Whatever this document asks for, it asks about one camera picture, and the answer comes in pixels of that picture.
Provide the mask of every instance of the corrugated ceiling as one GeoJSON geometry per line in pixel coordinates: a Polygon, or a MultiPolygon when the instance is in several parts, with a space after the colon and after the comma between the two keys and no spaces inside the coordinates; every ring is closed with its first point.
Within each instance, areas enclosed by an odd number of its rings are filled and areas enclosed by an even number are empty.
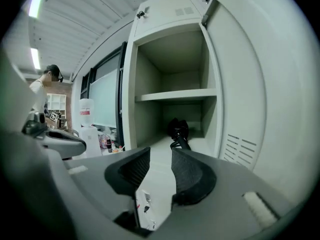
{"type": "Polygon", "coordinates": [[[3,43],[21,70],[35,72],[30,55],[30,47],[34,47],[39,51],[42,70],[57,64],[69,76],[90,53],[92,45],[116,22],[130,17],[144,1],[41,0],[38,18],[21,11],[3,43]]]}

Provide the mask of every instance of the bottle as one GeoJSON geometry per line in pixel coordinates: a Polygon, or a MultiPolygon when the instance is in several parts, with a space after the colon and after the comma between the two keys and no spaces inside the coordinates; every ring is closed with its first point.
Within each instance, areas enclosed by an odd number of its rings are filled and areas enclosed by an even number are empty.
{"type": "Polygon", "coordinates": [[[115,149],[116,149],[116,145],[115,145],[115,142],[114,142],[114,141],[112,141],[112,143],[111,143],[111,148],[112,148],[112,150],[115,150],[115,149]]]}
{"type": "Polygon", "coordinates": [[[109,153],[112,153],[112,144],[111,144],[111,139],[106,140],[106,148],[108,149],[109,153]]]}

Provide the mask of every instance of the wall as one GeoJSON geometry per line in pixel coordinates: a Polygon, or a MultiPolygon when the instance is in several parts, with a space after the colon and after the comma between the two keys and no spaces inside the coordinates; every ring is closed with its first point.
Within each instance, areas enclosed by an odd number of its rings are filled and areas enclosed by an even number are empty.
{"type": "Polygon", "coordinates": [[[79,115],[79,99],[83,76],[85,76],[89,72],[90,68],[93,68],[109,53],[121,46],[123,42],[128,41],[131,27],[132,22],[127,23],[125,26],[122,26],[120,29],[116,30],[114,34],[108,36],[107,39],[85,61],[77,76],[75,77],[72,85],[71,114],[73,129],[75,129],[76,131],[79,131],[79,129],[81,128],[79,115]]]}
{"type": "MultiPolygon", "coordinates": [[[[27,83],[30,85],[35,79],[26,79],[27,83]]],[[[72,113],[71,113],[71,95],[72,95],[72,85],[70,83],[58,83],[52,82],[51,86],[44,87],[47,94],[63,94],[66,95],[65,109],[66,109],[66,121],[68,124],[68,129],[72,129],[72,113]]]]}

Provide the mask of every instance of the ceiling light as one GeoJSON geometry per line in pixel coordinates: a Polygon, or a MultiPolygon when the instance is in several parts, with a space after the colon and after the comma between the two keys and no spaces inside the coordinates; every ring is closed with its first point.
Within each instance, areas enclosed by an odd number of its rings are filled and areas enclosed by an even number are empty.
{"type": "Polygon", "coordinates": [[[38,50],[35,48],[31,48],[31,56],[33,60],[33,65],[36,70],[40,70],[40,63],[39,63],[39,55],[38,50]]]}
{"type": "Polygon", "coordinates": [[[29,16],[37,18],[41,0],[32,0],[29,10],[29,16]]]}

